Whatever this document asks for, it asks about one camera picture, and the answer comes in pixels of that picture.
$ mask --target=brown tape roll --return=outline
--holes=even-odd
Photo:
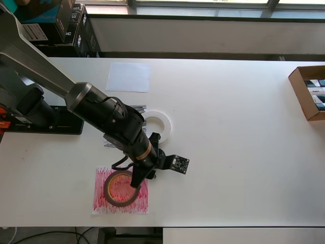
[[[106,200],[116,207],[126,207],[138,197],[140,187],[130,186],[132,172],[128,170],[115,171],[110,174],[104,184]]]

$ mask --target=gray floor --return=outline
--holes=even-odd
[[[79,233],[84,232],[89,227],[77,227],[77,231]],[[89,230],[85,237],[89,240],[90,244],[97,244],[98,238],[98,230],[99,227],[95,227]],[[25,237],[47,232],[47,231],[75,231],[74,227],[18,227],[17,234],[12,243],[19,241]],[[4,230],[0,227],[0,244],[7,244],[13,234],[15,232],[15,228],[9,228]],[[149,234],[152,232],[152,228],[116,228],[116,234]],[[28,239],[26,241],[21,242],[21,244],[76,244],[76,236],[74,234],[46,234],[43,236],[38,236],[32,239]],[[80,244],[86,244],[85,240],[81,239]]]

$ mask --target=robotic arm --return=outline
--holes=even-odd
[[[63,74],[48,58],[24,37],[24,28],[0,3],[0,69],[6,67],[28,77],[42,87],[64,98],[69,112],[82,118],[104,133],[104,138],[123,151],[125,157],[112,165],[112,169],[126,170],[133,166],[131,186],[138,188],[141,182],[155,178],[154,169],[172,169],[185,174],[189,160],[166,156],[158,148],[160,135],[150,138],[142,130],[144,119],[140,113],[118,98],[107,97],[90,83],[75,83]],[[10,109],[6,104],[0,106]],[[127,167],[118,165],[130,158]]]

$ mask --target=white tape roll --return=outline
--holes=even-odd
[[[158,111],[146,111],[141,115],[143,116],[144,119],[158,118],[159,120],[161,120],[161,122],[164,124],[164,131],[160,135],[161,139],[159,140],[159,144],[163,143],[169,137],[172,130],[172,125],[168,117]]]

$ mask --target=window frame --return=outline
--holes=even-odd
[[[94,1],[94,0],[77,0],[78,3],[89,6],[126,6],[128,8],[196,8],[196,9],[237,9],[237,10],[264,10],[266,15],[273,11],[322,11],[325,10],[325,4],[280,4],[280,0],[268,0],[266,4],[241,4],[241,3],[186,3],[186,2],[169,2],[169,1],[141,1],[141,0],[125,0],[123,1]]]

